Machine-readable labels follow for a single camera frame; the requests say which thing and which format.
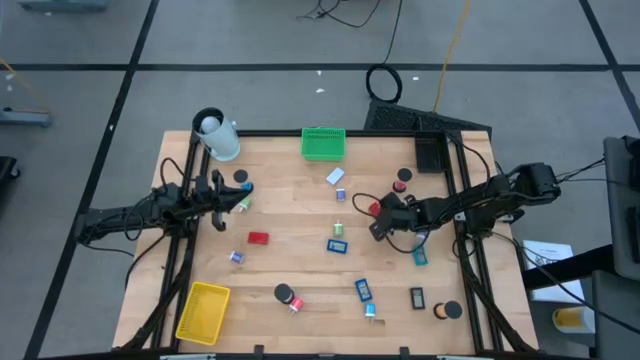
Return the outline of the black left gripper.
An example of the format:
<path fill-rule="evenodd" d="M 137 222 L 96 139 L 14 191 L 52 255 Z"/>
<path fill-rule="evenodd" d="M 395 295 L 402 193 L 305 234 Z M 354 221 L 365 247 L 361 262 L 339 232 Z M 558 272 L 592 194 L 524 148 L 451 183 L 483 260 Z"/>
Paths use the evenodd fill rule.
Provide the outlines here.
<path fill-rule="evenodd" d="M 232 211 L 238 208 L 238 204 L 252 193 L 253 185 L 251 183 L 245 183 L 239 188 L 225 187 L 223 189 L 224 179 L 217 169 L 211 172 L 211 180 L 213 181 L 213 185 L 208 183 L 206 175 L 198 175 L 195 177 L 192 200 L 199 208 L 201 214 L 206 212 L 211 213 L 212 225 L 217 231 L 223 232 L 226 230 L 226 223 L 222 219 L 222 212 L 224 210 Z"/>

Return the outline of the black capped hourglass red sand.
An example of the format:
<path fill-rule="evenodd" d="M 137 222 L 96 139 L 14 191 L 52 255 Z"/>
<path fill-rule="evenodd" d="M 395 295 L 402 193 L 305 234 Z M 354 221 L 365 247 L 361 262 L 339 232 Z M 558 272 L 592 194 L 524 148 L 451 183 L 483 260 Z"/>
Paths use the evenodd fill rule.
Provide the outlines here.
<path fill-rule="evenodd" d="M 400 168 L 397 172 L 397 179 L 393 182 L 392 188 L 397 193 L 403 193 L 407 189 L 407 183 L 412 179 L 412 171 L 408 168 Z"/>

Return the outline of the black capped hourglass orange sand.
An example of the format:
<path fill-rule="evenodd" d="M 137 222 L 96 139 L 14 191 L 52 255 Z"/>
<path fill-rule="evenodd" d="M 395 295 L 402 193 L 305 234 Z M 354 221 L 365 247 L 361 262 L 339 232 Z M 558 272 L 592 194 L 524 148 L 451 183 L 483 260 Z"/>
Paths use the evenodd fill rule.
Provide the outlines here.
<path fill-rule="evenodd" d="M 433 308 L 434 315 L 440 320 L 458 319 L 462 316 L 463 310 L 457 301 L 447 301 L 437 303 Z"/>

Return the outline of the white cylindrical lamp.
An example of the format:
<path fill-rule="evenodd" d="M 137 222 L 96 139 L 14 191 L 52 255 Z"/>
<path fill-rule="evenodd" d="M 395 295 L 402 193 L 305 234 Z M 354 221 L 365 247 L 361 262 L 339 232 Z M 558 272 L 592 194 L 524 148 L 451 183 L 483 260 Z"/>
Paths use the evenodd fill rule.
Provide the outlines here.
<path fill-rule="evenodd" d="M 208 107 L 197 112 L 192 120 L 192 130 L 217 161 L 229 162 L 239 155 L 241 146 L 236 123 L 218 108 Z"/>

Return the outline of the black plastic basket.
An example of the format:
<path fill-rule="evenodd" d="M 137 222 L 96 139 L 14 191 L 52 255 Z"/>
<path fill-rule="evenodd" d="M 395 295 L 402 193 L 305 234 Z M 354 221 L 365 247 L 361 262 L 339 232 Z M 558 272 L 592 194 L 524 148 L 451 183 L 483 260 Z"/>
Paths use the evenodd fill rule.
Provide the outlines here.
<path fill-rule="evenodd" d="M 419 173 L 443 173 L 449 169 L 449 149 L 443 132 L 416 132 L 414 139 Z"/>

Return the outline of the green plastic basket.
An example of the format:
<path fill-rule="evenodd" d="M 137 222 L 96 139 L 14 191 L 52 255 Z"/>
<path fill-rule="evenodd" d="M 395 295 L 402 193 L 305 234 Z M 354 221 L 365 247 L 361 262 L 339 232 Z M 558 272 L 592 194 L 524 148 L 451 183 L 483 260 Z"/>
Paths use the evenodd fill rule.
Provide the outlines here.
<path fill-rule="evenodd" d="M 343 128 L 303 128 L 301 155 L 308 161 L 341 161 L 346 153 Z"/>

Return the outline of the black mesh panel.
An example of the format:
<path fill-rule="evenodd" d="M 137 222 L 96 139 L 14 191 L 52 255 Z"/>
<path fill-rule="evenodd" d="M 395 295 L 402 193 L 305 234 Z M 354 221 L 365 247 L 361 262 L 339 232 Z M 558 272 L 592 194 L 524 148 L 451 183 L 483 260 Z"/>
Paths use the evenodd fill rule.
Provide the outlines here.
<path fill-rule="evenodd" d="M 413 131 L 484 131 L 492 135 L 490 126 L 424 112 L 386 102 L 372 100 L 366 116 L 365 130 Z"/>

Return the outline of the yellow plastic basket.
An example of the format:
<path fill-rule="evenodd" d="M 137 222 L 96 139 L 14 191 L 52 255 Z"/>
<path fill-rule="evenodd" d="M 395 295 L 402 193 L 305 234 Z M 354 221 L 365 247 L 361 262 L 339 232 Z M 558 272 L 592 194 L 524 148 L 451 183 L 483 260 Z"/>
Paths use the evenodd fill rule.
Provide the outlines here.
<path fill-rule="evenodd" d="M 231 290 L 194 282 L 175 332 L 177 339 L 201 345 L 215 345 L 222 328 Z"/>

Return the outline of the white printed paper sheet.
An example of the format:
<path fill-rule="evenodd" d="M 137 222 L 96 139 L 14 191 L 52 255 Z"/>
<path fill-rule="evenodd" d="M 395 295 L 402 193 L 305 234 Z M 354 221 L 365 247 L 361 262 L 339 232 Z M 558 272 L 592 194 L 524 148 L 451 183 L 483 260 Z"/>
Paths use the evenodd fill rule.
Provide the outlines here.
<path fill-rule="evenodd" d="M 570 245 L 540 242 L 534 240 L 523 240 L 527 257 L 526 269 L 531 270 L 536 267 L 552 264 L 560 260 L 564 260 L 573 256 L 573 250 Z M 566 304 L 578 304 L 579 301 L 566 293 L 560 286 L 554 285 L 545 288 L 539 288 L 531 291 L 531 298 L 537 302 L 556 302 Z"/>

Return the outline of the black diagonal beam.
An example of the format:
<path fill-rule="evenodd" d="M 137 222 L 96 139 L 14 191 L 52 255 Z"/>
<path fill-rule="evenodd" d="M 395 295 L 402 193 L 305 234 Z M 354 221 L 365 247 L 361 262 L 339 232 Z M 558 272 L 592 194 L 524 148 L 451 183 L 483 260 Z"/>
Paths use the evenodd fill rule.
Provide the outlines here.
<path fill-rule="evenodd" d="M 613 246 L 606 245 L 557 262 L 537 265 L 522 273 L 524 286 L 534 290 L 590 277 L 594 271 L 615 274 Z"/>

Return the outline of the yellow white container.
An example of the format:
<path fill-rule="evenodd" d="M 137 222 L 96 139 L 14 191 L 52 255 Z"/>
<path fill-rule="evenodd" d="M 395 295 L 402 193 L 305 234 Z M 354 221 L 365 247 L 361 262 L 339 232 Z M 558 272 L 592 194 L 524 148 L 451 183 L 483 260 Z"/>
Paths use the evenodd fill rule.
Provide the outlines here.
<path fill-rule="evenodd" d="M 585 306 L 559 308 L 552 313 L 554 326 L 566 334 L 595 334 L 595 313 Z"/>

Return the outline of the grey metal floor stand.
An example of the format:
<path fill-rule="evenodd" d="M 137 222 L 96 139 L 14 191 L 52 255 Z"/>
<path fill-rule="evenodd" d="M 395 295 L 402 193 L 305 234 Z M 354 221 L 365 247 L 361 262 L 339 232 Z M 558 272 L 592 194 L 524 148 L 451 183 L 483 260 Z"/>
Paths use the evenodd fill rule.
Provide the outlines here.
<path fill-rule="evenodd" d="M 47 128 L 51 123 L 51 115 L 47 111 L 14 110 L 10 107 L 0 109 L 0 125 L 40 126 Z"/>

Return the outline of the black floor object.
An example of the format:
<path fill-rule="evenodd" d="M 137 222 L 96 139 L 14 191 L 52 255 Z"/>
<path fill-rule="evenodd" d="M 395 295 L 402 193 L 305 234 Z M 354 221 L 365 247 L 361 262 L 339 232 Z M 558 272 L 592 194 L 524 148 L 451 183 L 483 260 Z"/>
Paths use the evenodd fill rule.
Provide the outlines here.
<path fill-rule="evenodd" d="M 13 196 L 17 180 L 21 176 L 18 161 L 14 157 L 0 156 L 0 214 Z"/>

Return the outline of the grey equipment cart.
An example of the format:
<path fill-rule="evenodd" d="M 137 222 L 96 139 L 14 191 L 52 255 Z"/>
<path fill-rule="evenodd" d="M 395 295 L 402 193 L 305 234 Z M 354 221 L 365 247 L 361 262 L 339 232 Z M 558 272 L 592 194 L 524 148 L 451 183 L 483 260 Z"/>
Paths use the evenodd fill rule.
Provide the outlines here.
<path fill-rule="evenodd" d="M 640 139 L 604 140 L 613 271 L 593 273 L 601 360 L 640 360 Z"/>

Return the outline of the grey floor object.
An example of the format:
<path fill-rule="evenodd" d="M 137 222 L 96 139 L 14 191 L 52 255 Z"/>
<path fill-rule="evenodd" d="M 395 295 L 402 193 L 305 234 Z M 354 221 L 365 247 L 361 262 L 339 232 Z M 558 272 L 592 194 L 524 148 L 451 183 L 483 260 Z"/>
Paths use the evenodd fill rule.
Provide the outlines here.
<path fill-rule="evenodd" d="M 18 4 L 27 11 L 34 12 L 104 12 L 108 0 L 18 0 Z"/>

